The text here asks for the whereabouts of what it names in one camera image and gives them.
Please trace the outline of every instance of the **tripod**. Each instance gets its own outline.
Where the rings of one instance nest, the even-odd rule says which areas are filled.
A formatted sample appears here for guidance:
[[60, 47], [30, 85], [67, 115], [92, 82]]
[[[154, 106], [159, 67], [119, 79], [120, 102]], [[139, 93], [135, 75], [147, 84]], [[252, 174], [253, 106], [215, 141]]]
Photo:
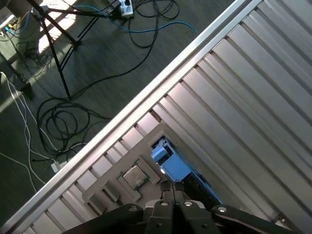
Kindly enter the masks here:
[[[73, 53], [73, 51], [77, 48], [77, 46], [81, 43], [82, 38], [86, 35], [86, 33], [91, 29], [91, 27], [96, 23], [96, 21], [99, 18], [108, 18], [108, 16], [104, 15], [104, 14], [98, 14], [98, 13], [90, 13], [90, 12], [81, 12], [81, 11], [70, 11], [70, 10], [60, 10], [60, 9], [53, 9], [53, 8], [48, 8], [47, 10], [44, 10], [38, 3], [36, 3], [35, 0], [26, 0], [38, 13], [37, 17], [38, 20], [40, 21], [40, 23], [42, 24], [42, 28], [44, 33], [46, 34], [47, 38], [48, 38], [48, 42], [50, 45], [50, 49], [52, 52], [52, 56], [55, 60], [61, 81], [63, 83], [65, 92], [67, 97], [70, 99], [70, 92], [68, 89], [68, 86], [66, 84], [66, 80], [64, 78], [64, 74], [63, 74], [63, 69], [69, 59], [69, 57], [71, 56], [71, 54]], [[73, 15], [80, 15], [80, 16], [91, 16], [94, 17], [89, 24], [87, 25], [86, 28], [84, 28], [84, 30], [78, 35], [78, 37], [75, 39], [73, 38], [65, 29], [63, 29], [51, 16], [49, 16], [50, 12], [59, 12], [59, 13], [65, 13], [65, 14], [73, 14]], [[55, 26], [57, 29], [59, 29], [68, 39], [69, 42], [71, 43], [71, 48], [70, 50], [67, 52], [67, 54], [65, 55], [62, 63], [59, 62], [59, 59], [57, 57], [57, 54], [55, 52], [55, 48], [53, 46], [53, 40], [49, 34], [48, 28], [45, 24], [45, 19], [47, 19], [48, 21], [50, 21], [50, 23]]]

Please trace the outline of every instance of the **corrugated metal sheet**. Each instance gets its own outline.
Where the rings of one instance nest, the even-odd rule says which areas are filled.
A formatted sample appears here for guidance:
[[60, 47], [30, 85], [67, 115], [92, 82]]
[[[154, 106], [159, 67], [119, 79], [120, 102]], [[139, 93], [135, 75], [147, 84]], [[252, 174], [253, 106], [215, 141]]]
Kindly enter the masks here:
[[183, 53], [3, 230], [60, 233], [98, 215], [82, 192], [162, 121], [224, 203], [311, 233], [311, 3], [237, 0]]

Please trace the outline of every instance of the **blue cable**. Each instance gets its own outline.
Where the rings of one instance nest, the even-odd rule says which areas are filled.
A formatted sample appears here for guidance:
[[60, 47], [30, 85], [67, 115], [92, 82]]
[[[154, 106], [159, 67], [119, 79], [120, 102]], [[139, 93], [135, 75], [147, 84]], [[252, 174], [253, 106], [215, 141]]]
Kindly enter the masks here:
[[[104, 16], [107, 16], [106, 14], [104, 14], [103, 12], [101, 12], [100, 10], [98, 10], [97, 8], [93, 7], [93, 6], [89, 6], [89, 5], [74, 5], [73, 7], [86, 7], [86, 8], [91, 8], [91, 9], [94, 9], [96, 11], [98, 11], [99, 13], [101, 13], [102, 15]], [[153, 32], [155, 31], [156, 29], [153, 28], [153, 29], [147, 29], [147, 30], [141, 30], [141, 31], [133, 31], [133, 30], [128, 30], [124, 27], [121, 27], [120, 25], [116, 24], [115, 22], [113, 22], [108, 16], [107, 18], [110, 20], [110, 22], [114, 25], [116, 25], [118, 28], [120, 28], [121, 30], [123, 31], [126, 31], [126, 32], [130, 32], [130, 33], [147, 33], [147, 32]], [[158, 27], [158, 29], [162, 29], [162, 28], [165, 28], [169, 25], [172, 25], [172, 24], [183, 24], [183, 25], [186, 25], [188, 26], [189, 28], [191, 28], [197, 35], [198, 35], [198, 32], [196, 31], [196, 29], [191, 26], [190, 24], [186, 23], [186, 22], [182, 22], [182, 21], [173, 21], [173, 22], [170, 22], [170, 23], [167, 23], [161, 27]]]
[[5, 27], [5, 30], [8, 31], [9, 33], [11, 33], [13, 36], [15, 34], [21, 34], [27, 27], [27, 24], [28, 24], [28, 21], [29, 21], [29, 16], [30, 16], [30, 11], [28, 12], [28, 14], [26, 16], [26, 20], [25, 20], [24, 26], [22, 27], [22, 29], [18, 33], [16, 33], [16, 31], [12, 32], [11, 29], [9, 29], [8, 27]]

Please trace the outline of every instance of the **power strip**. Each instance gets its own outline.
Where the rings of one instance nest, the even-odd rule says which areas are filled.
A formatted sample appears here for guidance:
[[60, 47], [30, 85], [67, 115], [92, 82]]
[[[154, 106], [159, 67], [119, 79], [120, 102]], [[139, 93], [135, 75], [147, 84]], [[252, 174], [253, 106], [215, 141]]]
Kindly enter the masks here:
[[131, 18], [133, 16], [132, 0], [119, 0], [120, 1], [120, 12], [124, 18]]

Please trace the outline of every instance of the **screw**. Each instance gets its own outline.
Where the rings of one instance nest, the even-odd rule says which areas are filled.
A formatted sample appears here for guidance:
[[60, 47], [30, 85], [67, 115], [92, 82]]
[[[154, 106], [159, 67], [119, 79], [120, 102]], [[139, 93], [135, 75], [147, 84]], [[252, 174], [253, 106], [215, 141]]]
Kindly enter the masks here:
[[137, 207], [135, 207], [135, 206], [131, 206], [131, 207], [129, 208], [129, 211], [131, 211], [131, 212], [133, 212], [133, 211], [137, 211]]
[[218, 208], [218, 211], [222, 212], [222, 213], [225, 213], [227, 210], [225, 207], [219, 207]]
[[193, 203], [192, 203], [192, 202], [190, 202], [190, 201], [186, 201], [186, 202], [184, 203], [184, 205], [186, 205], [186, 206], [192, 206], [192, 205], [193, 205]]

